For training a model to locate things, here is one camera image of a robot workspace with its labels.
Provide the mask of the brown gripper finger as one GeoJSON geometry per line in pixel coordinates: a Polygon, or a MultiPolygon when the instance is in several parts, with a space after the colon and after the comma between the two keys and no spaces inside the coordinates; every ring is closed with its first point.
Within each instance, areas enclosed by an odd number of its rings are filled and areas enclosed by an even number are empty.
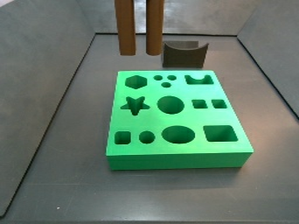
{"type": "Polygon", "coordinates": [[[164,0],[146,0],[146,52],[159,55],[163,47],[164,0]]]}
{"type": "Polygon", "coordinates": [[[119,51],[122,55],[136,54],[135,1],[115,0],[119,51]]]}

